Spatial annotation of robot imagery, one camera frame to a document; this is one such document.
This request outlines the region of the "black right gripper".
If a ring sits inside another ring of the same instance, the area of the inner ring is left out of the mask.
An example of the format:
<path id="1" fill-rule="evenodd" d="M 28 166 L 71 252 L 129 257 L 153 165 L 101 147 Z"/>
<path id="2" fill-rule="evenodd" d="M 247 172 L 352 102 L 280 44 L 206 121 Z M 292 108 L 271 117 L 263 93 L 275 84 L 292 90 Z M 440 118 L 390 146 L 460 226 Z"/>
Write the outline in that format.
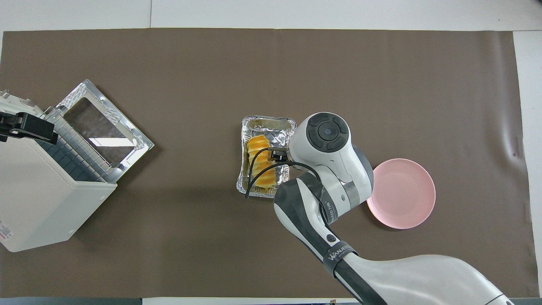
<path id="1" fill-rule="evenodd" d="M 290 161 L 288 149 L 286 147 L 269 147 L 269 161 L 274 164 L 282 164 Z"/>

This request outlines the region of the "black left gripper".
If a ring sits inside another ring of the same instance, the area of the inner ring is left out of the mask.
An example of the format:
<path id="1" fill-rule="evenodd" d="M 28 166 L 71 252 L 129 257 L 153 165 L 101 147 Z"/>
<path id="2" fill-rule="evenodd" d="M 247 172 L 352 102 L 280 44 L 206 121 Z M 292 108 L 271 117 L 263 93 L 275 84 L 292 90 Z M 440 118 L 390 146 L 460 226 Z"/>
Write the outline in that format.
<path id="1" fill-rule="evenodd" d="M 55 132 L 55 125 L 44 119 L 33 116 L 29 113 L 19 112 L 17 114 L 0 113 L 0 141 L 6 142 L 8 137 L 21 139 L 21 136 L 14 131 L 16 124 L 19 124 L 19 134 L 56 145 L 58 134 Z"/>

